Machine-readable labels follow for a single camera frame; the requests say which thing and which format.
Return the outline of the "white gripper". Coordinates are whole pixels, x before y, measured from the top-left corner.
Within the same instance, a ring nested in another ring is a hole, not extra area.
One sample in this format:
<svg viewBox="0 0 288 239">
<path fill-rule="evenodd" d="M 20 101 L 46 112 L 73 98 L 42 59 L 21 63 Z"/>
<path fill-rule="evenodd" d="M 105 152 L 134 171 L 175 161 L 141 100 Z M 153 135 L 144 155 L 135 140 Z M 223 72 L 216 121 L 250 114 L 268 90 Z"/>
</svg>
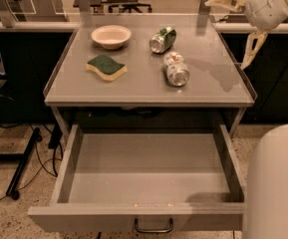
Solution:
<svg viewBox="0 0 288 239">
<path fill-rule="evenodd" d="M 204 5 L 221 7 L 232 12 L 241 12 L 244 7 L 249 23 L 259 29 L 247 37 L 241 70 L 246 69 L 255 59 L 267 39 L 267 31 L 276 28 L 288 18 L 287 0 L 207 0 Z"/>
</svg>

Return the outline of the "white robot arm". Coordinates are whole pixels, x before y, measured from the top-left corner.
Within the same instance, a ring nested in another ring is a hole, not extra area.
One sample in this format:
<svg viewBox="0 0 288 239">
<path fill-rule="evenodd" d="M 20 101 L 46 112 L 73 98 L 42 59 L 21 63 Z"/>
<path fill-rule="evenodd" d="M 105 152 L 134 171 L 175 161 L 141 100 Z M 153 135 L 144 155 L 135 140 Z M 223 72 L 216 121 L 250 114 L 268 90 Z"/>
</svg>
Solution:
<svg viewBox="0 0 288 239">
<path fill-rule="evenodd" d="M 268 33 L 288 18 L 288 0 L 207 0 L 243 11 L 256 28 L 248 35 L 241 69 L 247 68 Z M 269 130 L 251 154 L 247 172 L 243 239 L 288 239 L 288 124 Z"/>
</svg>

